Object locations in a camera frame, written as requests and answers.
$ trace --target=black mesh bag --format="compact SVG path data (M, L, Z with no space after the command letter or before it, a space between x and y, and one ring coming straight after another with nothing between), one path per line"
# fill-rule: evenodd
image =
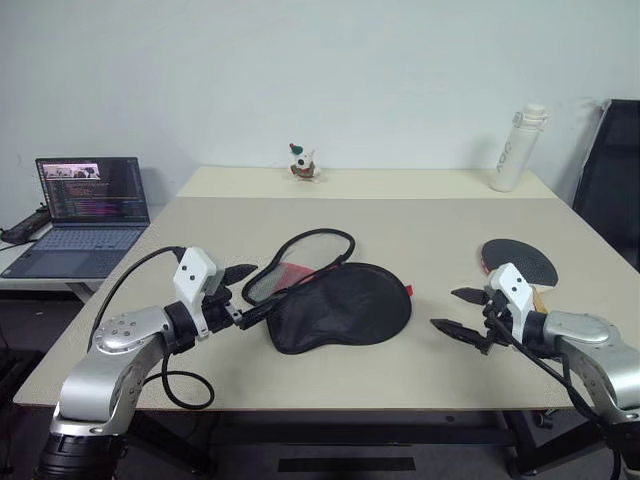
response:
M344 263L354 248L353 237L340 230L305 232L285 243L245 285L243 298L264 313L280 352L302 353L330 343L371 345L407 324L407 289L381 267Z

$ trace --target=chair backrest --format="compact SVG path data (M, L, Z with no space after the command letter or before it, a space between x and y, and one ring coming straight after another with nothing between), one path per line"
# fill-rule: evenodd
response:
M640 101L611 101L573 209L640 271Z

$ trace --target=laptop keyboard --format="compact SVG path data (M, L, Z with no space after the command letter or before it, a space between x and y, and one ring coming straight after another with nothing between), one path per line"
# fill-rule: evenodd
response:
M34 250L128 250L142 229L55 229Z

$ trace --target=white wall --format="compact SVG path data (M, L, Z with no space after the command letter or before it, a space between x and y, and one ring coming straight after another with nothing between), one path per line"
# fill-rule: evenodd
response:
M531 167L570 199L608 97L640 96L637 0L0 0L0 225L37 156L137 155L151 203L200 164Z

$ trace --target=table tennis paddle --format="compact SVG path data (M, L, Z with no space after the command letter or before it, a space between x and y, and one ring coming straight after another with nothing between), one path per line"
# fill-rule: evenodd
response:
M498 238L482 246L480 258L487 274L500 265L513 263L533 287L536 311L547 313L538 292L554 288L558 284L558 272L544 253L517 240Z

